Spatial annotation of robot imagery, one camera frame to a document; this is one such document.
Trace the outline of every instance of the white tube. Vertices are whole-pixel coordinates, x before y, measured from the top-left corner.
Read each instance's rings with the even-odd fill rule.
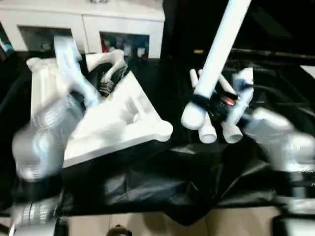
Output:
[[[241,84],[251,84],[253,85],[253,70],[252,68],[245,68],[241,70],[238,74],[234,75],[234,81],[236,84],[237,90],[240,90],[239,87]],[[252,100],[254,93],[253,88],[248,88],[241,92],[239,102],[237,102],[232,110],[230,111],[226,122],[230,124],[237,124],[244,114],[246,108]]]
[[[191,69],[189,71],[189,74],[191,85],[194,88],[198,83],[197,73],[194,69]],[[217,140],[216,129],[212,126],[208,113],[206,113],[205,115],[205,119],[202,126],[198,129],[198,134],[200,141],[203,142],[204,144],[211,144]]]
[[[189,71],[189,74],[190,74],[191,86],[194,89],[196,87],[196,85],[198,84],[198,76],[197,76],[196,70],[191,69]]]
[[[201,76],[201,73],[202,73],[202,69],[198,70],[199,76]],[[226,78],[222,74],[219,75],[219,83],[221,84],[224,91],[236,95],[234,88],[230,85],[230,83],[226,80]]]
[[[212,126],[209,114],[206,113],[204,122],[200,129],[198,129],[199,139],[204,144],[211,144],[217,140],[217,133]]]
[[[250,2],[251,0],[229,0],[204,64],[204,71],[194,91],[195,94],[211,97]],[[203,124],[205,113],[192,102],[188,103],[181,118],[182,125],[188,129],[199,129]]]
[[[221,126],[224,139],[226,140],[227,143],[229,144],[237,143],[243,137],[241,130],[236,125],[226,123],[223,121],[221,123]]]

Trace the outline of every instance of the black tablecloth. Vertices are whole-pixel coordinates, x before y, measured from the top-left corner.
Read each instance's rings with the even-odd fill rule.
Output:
[[[17,53],[0,64],[0,98],[6,98],[0,105],[1,210],[11,205],[17,181],[11,139],[30,118],[31,73],[25,61],[32,56]],[[61,214],[164,211],[188,225],[213,207],[274,204],[272,172],[252,140],[226,144],[214,124],[218,140],[205,145],[196,131],[182,127],[180,117],[191,94],[189,66],[173,59],[133,59],[128,65],[161,118],[173,125],[173,135],[165,143],[150,141],[65,169]],[[256,89],[252,105],[275,110],[314,135],[314,97],[307,88],[315,88],[315,80],[297,65],[248,59],[230,59],[223,74],[230,78],[246,66],[254,67],[255,84],[284,94]]]

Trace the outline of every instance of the white triangular bracket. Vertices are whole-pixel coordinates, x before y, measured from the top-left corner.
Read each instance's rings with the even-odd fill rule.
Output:
[[[87,55],[88,69],[105,61],[106,54]],[[30,59],[32,70],[31,114],[56,94],[67,93],[67,84],[58,73],[55,59]],[[102,104],[87,110],[68,141],[63,167],[150,140],[165,142],[173,132],[162,120],[132,72],[117,85]]]

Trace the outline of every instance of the black fabric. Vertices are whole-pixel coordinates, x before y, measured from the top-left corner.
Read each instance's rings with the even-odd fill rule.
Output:
[[[20,60],[25,58],[13,60],[8,65],[12,69],[0,75],[2,79],[15,74],[6,83],[19,80],[23,66],[16,64],[25,63]],[[214,207],[275,204],[273,175],[257,144],[246,137],[239,143],[227,144],[220,125],[214,122],[218,140],[205,145],[196,131],[181,125],[182,111],[192,93],[191,68],[174,60],[145,59],[133,59],[128,66],[161,118],[173,125],[172,137],[165,143],[150,141],[65,169],[61,214],[164,211],[180,224],[189,225]],[[294,65],[233,59],[227,62],[223,74],[229,79],[246,66],[254,67],[256,85],[273,87],[287,96],[284,101],[271,92],[255,89],[252,108],[263,106],[277,111],[299,130],[314,135],[314,97],[302,86],[315,88],[314,78]],[[15,179],[12,135],[30,116],[31,75],[24,76],[24,80],[13,101],[0,114],[0,138],[5,144],[1,163],[10,166],[0,165],[1,209],[12,201],[10,191]]]
[[[37,182],[16,181],[12,192],[15,203],[37,202],[57,196],[62,191],[62,178],[60,175],[50,176]]]

